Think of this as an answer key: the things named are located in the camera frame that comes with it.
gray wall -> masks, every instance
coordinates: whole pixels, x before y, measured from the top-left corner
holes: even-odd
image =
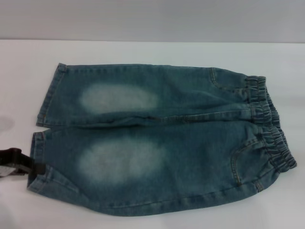
[[[305,42],[305,0],[0,0],[0,39]]]

worn denim area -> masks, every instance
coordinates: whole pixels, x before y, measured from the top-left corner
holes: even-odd
[[[28,189],[117,216],[241,200],[296,166],[265,77],[218,68],[59,64],[37,125]]]

pocket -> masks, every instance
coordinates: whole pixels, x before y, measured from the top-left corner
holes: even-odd
[[[231,169],[238,186],[259,179],[272,168],[264,143],[258,139],[247,141],[231,156]]]
[[[210,68],[212,83],[222,90],[246,89],[247,76],[220,68]]]

blue denim jeans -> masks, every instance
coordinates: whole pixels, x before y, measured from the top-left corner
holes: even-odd
[[[218,68],[59,64],[28,189],[117,216],[221,205],[296,166],[265,77]]]

denim pants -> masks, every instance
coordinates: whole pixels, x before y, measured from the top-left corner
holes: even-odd
[[[59,64],[37,125],[28,189],[117,216],[238,201],[296,167],[265,77],[218,68]]]

